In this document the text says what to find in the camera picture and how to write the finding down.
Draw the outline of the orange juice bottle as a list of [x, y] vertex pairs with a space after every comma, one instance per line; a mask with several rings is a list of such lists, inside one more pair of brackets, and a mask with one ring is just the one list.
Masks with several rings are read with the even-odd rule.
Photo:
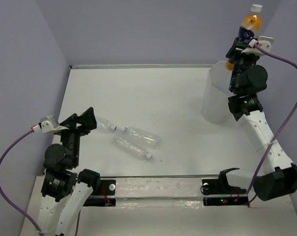
[[[239, 27], [238, 36], [240, 40], [244, 43], [244, 48], [248, 43], [257, 35], [259, 28], [261, 27], [262, 20], [260, 13], [263, 6], [259, 4], [253, 4], [250, 9], [250, 13], [246, 15]], [[233, 65], [230, 63], [230, 59], [227, 59], [225, 67], [232, 71]]]

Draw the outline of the clear bottle white cap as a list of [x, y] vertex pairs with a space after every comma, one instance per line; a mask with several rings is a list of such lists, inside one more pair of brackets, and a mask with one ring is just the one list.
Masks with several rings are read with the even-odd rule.
[[113, 143], [118, 149], [137, 159], [150, 160], [153, 156], [146, 148], [134, 144], [122, 136], [115, 136]]
[[122, 136], [134, 143], [153, 149], [158, 149], [162, 143], [160, 136], [132, 126], [122, 128]]

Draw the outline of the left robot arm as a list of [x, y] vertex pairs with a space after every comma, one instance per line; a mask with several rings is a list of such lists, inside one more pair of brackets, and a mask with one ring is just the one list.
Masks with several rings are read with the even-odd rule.
[[79, 165], [80, 138], [96, 128], [92, 107], [61, 123], [47, 116], [32, 128], [60, 136], [60, 142], [48, 146], [44, 154], [45, 177], [37, 222], [38, 231], [45, 236], [67, 235], [84, 202], [99, 191], [99, 173], [88, 169], [79, 174], [72, 172]]

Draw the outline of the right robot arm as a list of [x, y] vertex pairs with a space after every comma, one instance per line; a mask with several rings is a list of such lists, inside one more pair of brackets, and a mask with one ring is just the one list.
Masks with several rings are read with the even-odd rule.
[[254, 191], [262, 201], [295, 193], [297, 190], [297, 165], [285, 153], [277, 137], [297, 108], [297, 102], [279, 129], [273, 133], [268, 125], [263, 106], [257, 94], [267, 88], [268, 73], [257, 64], [258, 59], [267, 55], [286, 62], [287, 59], [270, 53], [270, 38], [260, 41], [251, 38], [248, 43], [236, 37], [226, 58], [233, 64], [228, 98], [228, 107], [235, 120], [241, 125], [255, 148], [260, 161], [253, 173], [239, 168], [222, 170], [217, 187], [223, 193], [240, 188]]

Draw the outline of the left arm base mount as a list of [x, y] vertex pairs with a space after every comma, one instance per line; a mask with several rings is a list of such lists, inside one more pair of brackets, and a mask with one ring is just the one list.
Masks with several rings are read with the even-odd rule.
[[84, 207], [114, 207], [116, 206], [116, 180], [101, 179], [100, 186], [94, 190], [84, 203]]

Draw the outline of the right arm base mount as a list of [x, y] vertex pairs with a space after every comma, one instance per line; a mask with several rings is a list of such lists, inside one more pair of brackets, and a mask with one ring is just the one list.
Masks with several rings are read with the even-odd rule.
[[225, 169], [218, 177], [202, 180], [200, 192], [204, 206], [249, 206], [247, 188], [252, 173], [239, 168]]

